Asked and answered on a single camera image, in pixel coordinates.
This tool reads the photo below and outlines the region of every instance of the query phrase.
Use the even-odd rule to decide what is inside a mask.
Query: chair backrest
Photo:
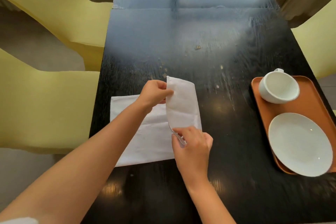
[[[90,0],[8,1],[45,26],[66,45],[69,41],[104,46],[113,3],[95,3]]]
[[[88,139],[99,72],[39,71],[0,49],[0,147],[58,153]]]
[[[336,73],[336,0],[292,32],[317,78]]]

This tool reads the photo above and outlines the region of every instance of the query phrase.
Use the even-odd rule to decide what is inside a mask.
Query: floor
[[[82,57],[24,12],[0,7],[0,48],[45,71],[84,70]],[[336,110],[336,74],[319,80]],[[0,149],[0,211],[61,156]]]

